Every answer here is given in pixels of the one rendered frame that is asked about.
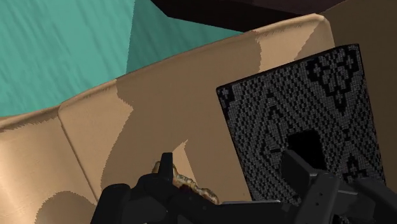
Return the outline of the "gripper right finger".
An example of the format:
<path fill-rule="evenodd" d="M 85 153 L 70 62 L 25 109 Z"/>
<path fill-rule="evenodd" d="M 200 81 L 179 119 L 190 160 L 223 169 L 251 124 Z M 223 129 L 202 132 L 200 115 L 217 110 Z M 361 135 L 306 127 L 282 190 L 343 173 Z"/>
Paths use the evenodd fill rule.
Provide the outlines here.
<path fill-rule="evenodd" d="M 344 183 L 311 167 L 292 150 L 282 154 L 281 176 L 303 197 L 294 224 L 334 224 L 334 216 L 346 217 L 351 224 L 397 224 L 397 193 L 376 180 Z"/>

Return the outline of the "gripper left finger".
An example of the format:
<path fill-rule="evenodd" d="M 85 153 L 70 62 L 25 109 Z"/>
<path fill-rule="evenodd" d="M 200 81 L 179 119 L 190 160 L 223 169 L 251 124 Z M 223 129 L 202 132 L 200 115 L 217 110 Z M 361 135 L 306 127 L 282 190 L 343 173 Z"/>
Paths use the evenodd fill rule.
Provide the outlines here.
<path fill-rule="evenodd" d="M 158 172 L 141 176 L 135 187 L 123 183 L 105 187 L 90 224 L 187 224 L 171 208 L 171 198 L 179 193 L 172 179 L 172 153 L 163 153 Z"/>

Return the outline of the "brown mottled small object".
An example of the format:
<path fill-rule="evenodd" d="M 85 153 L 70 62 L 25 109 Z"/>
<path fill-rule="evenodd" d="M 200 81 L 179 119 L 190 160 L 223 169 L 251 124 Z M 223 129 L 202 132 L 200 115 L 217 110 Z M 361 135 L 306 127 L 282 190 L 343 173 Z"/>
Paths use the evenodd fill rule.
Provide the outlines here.
<path fill-rule="evenodd" d="M 207 199 L 208 201 L 211 201 L 213 204 L 216 205 L 220 204 L 218 196 L 212 190 L 208 188 L 201 188 L 191 178 L 178 173 L 178 170 L 174 164 L 172 165 L 172 171 L 173 171 L 172 184 L 175 187 L 177 187 L 180 190 L 183 189 L 191 190 L 199 194 L 203 198 Z"/>

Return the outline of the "tan sofa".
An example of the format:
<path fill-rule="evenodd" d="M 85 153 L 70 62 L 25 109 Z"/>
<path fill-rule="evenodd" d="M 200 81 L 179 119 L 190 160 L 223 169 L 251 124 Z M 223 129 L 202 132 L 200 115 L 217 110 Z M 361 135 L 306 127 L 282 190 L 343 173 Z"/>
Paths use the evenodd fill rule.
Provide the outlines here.
<path fill-rule="evenodd" d="M 0 118 L 0 224 L 90 224 L 103 188 L 162 153 L 222 201 L 249 200 L 220 85 L 334 47 L 310 14 L 180 53 L 58 106 Z"/>

